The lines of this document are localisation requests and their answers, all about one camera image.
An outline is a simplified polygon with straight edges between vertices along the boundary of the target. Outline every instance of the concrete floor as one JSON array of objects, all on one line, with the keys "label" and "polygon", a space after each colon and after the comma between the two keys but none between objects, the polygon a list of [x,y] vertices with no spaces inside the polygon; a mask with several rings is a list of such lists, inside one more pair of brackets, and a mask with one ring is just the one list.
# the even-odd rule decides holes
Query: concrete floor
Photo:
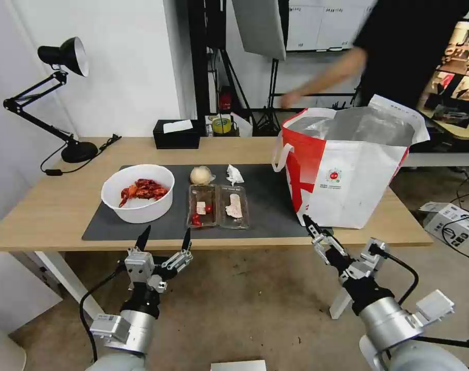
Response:
[{"label": "concrete floor", "polygon": [[[392,188],[409,208],[417,208],[430,200],[451,200],[459,183],[460,176],[433,168],[400,172]],[[461,190],[468,192],[468,185]],[[469,199],[464,206],[469,209]],[[432,247],[393,248],[392,253],[420,275],[418,288],[405,303],[407,309],[413,311],[416,301],[434,289],[456,303],[456,313],[432,325],[428,335],[467,339],[469,260],[440,242]],[[75,252],[67,254],[67,260],[89,287],[124,255]],[[310,246],[194,251],[194,258],[162,296],[147,359],[150,370],[207,371],[211,362],[254,359],[265,359],[270,371],[369,369],[358,348],[362,323],[349,309],[338,321],[328,316],[339,289],[337,275]],[[400,296],[411,277],[387,261],[378,282]],[[127,285],[127,276],[122,275],[98,291],[96,300],[106,312],[117,313],[127,298]],[[90,364],[90,344],[77,303],[69,295],[12,338],[27,350],[27,371],[77,370]],[[448,349],[469,366],[469,350]]]}]

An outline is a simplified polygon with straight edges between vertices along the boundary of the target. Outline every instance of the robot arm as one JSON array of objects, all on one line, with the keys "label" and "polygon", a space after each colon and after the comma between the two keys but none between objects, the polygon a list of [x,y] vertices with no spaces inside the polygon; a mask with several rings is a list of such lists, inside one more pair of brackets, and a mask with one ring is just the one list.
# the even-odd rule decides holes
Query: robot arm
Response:
[{"label": "robot arm", "polygon": [[159,318],[160,297],[168,284],[193,259],[191,233],[187,230],[181,250],[169,259],[145,252],[150,226],[138,237],[134,248],[128,249],[124,261],[131,280],[131,297],[121,306],[120,314],[99,314],[90,331],[104,341],[104,346],[119,350],[100,358],[87,371],[142,371],[145,356]]},{"label": "robot arm", "polygon": [[387,244],[370,239],[355,259],[309,216],[304,215],[303,219],[315,251],[327,265],[338,270],[339,282],[353,301],[351,307],[365,324],[366,335],[360,340],[360,349],[373,370],[387,369],[383,352],[421,335],[425,326],[454,312],[454,303],[439,290],[420,300],[416,304],[417,312],[412,314],[402,309],[393,293],[379,286],[374,277],[383,257],[390,256]]}]

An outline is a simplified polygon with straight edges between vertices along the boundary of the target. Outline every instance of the logo on bag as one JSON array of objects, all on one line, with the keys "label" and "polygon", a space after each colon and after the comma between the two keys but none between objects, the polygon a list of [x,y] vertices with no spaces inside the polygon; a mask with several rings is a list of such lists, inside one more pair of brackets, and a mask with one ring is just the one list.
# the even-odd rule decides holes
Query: logo on bag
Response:
[{"label": "logo on bag", "polygon": [[326,181],[328,183],[339,183],[341,181],[341,170],[331,169],[327,172]]}]

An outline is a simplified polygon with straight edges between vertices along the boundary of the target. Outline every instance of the cooked crawfish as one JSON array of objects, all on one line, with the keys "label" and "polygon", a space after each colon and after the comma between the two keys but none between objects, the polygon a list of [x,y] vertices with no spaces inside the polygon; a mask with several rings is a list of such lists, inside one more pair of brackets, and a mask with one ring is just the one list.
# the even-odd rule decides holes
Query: cooked crawfish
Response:
[{"label": "cooked crawfish", "polygon": [[121,191],[119,207],[122,207],[130,198],[135,197],[144,199],[153,198],[157,201],[164,197],[168,191],[169,189],[151,179],[138,179],[134,184]]}]

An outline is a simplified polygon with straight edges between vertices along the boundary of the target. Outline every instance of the person's arm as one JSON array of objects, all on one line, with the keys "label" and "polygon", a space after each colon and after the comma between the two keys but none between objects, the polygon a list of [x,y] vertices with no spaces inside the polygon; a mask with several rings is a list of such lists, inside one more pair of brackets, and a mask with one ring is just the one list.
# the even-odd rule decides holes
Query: person's arm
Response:
[{"label": "person's arm", "polygon": [[326,69],[324,73],[315,76],[306,84],[285,94],[281,99],[281,106],[291,108],[302,96],[316,94],[360,73],[365,67],[366,61],[366,51],[359,47],[353,47],[336,63]]}]

